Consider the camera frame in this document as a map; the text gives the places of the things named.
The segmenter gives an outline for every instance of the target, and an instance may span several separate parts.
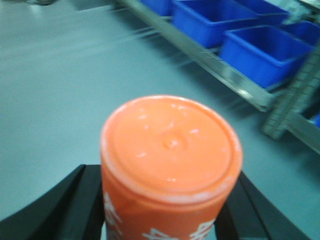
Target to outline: printed label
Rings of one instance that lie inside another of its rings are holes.
[[[198,226],[197,231],[190,234],[190,240],[205,240],[214,222],[215,222],[215,219],[201,223]]]
[[[155,229],[155,228],[151,228],[150,233],[143,233],[142,236],[144,236],[145,238],[149,239],[149,240],[179,240],[176,237],[170,237],[167,234]]]
[[[120,239],[119,235],[122,235],[122,232],[118,226],[118,223],[122,223],[121,218],[118,216],[116,209],[109,197],[108,193],[104,194],[104,212],[105,219],[110,226],[115,228],[115,231],[110,229],[110,233],[114,236],[115,239]]]

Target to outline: metal shelf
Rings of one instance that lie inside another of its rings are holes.
[[[273,106],[276,100],[275,95],[228,65],[209,49],[202,47],[184,35],[170,22],[154,13],[139,0],[114,1],[116,8],[119,8],[119,4],[128,8],[134,15],[147,25],[155,28],[171,44],[259,111],[267,112]]]
[[[299,113],[292,112],[287,130],[320,154],[320,127],[317,127]]]
[[[319,0],[298,0],[306,8],[310,9],[315,13],[320,13],[320,1]]]

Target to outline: blue storage crate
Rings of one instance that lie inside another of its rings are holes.
[[[320,113],[319,113],[318,116],[315,118],[314,124],[320,128]]]
[[[320,26],[309,21],[283,25],[281,29],[312,46],[316,46],[320,40]]]
[[[160,16],[171,16],[173,0],[141,0]]]
[[[206,48],[221,45],[224,32],[256,24],[257,14],[232,0],[173,2],[173,24]]]
[[[257,25],[280,25],[289,12],[265,0],[235,0],[258,14]]]
[[[225,33],[220,57],[263,88],[297,72],[314,47],[273,26]]]

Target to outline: metal shelf frame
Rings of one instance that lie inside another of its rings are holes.
[[[320,128],[297,112],[292,112],[287,130],[320,154]]]
[[[204,48],[193,41],[170,22],[146,7],[139,0],[114,0],[115,9],[119,9],[120,6],[129,9],[147,25],[153,27],[168,42],[189,56],[213,77],[233,90],[259,111],[267,112],[273,107],[277,98],[274,94],[260,87],[242,73],[228,65],[210,49]]]
[[[320,42],[294,77],[286,94],[277,100],[262,131],[277,140],[288,130],[320,154],[320,128],[301,115],[319,88]]]

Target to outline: gray floor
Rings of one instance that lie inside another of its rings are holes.
[[[313,240],[320,239],[320,156],[266,119],[128,11],[78,11],[0,1],[0,219],[79,164],[99,164],[99,136],[122,103],[180,95],[221,113],[237,131],[244,172]]]

